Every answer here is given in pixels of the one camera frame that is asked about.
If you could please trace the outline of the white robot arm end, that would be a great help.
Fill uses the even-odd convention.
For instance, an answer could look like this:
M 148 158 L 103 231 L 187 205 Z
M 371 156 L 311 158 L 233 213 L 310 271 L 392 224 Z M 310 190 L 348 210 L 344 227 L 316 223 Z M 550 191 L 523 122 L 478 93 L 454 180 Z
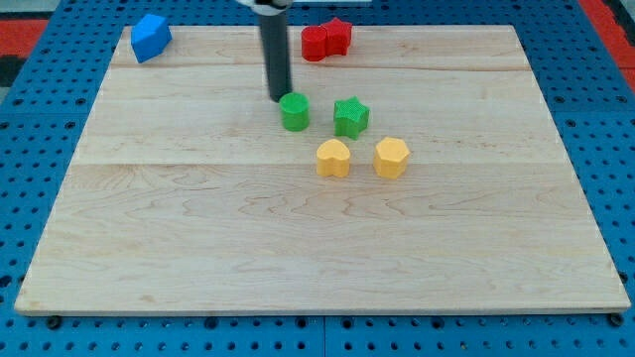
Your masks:
M 236 0 L 236 2 L 262 16 L 277 16 L 293 5 L 293 0 Z

